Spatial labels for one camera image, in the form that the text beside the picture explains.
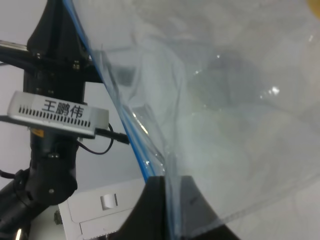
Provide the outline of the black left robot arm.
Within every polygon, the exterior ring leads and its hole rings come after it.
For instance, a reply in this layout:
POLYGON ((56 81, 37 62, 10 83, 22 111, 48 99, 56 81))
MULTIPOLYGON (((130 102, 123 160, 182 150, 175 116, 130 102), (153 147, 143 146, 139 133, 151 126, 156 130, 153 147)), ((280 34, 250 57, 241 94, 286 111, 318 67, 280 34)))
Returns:
MULTIPOLYGON (((66 6, 49 0, 27 41, 18 49, 0 45, 0 60, 23 69, 23 91, 82 104, 85 84, 100 83, 66 6)), ((67 200, 77 189, 77 137, 43 128, 30 128, 30 164, 17 173, 1 172, 10 182, 0 191, 0 237, 13 239, 18 229, 50 206, 67 200)))

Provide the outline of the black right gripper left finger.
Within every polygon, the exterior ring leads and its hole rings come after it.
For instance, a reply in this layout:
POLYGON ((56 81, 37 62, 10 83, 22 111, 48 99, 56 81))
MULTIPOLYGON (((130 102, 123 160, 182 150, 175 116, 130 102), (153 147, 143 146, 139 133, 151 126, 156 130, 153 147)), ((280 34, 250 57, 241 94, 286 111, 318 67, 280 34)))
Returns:
POLYGON ((133 210, 110 240, 168 240, 165 178, 148 178, 133 210))

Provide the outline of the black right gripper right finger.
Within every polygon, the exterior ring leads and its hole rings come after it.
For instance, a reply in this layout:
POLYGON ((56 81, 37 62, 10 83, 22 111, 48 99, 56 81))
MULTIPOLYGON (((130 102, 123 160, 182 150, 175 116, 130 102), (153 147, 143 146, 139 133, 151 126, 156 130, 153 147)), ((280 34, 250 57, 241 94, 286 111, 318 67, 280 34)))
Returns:
POLYGON ((209 205, 194 179, 183 176, 180 185, 179 240, 238 240, 209 205))

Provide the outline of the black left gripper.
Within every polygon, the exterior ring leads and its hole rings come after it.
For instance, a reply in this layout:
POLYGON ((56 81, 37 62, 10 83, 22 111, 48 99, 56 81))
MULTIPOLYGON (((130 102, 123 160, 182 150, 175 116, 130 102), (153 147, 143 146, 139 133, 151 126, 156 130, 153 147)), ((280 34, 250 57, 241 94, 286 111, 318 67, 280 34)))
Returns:
POLYGON ((0 61, 24 70, 29 94, 82 104, 86 83, 103 83, 62 0, 46 2, 26 46, 1 40, 0 61))

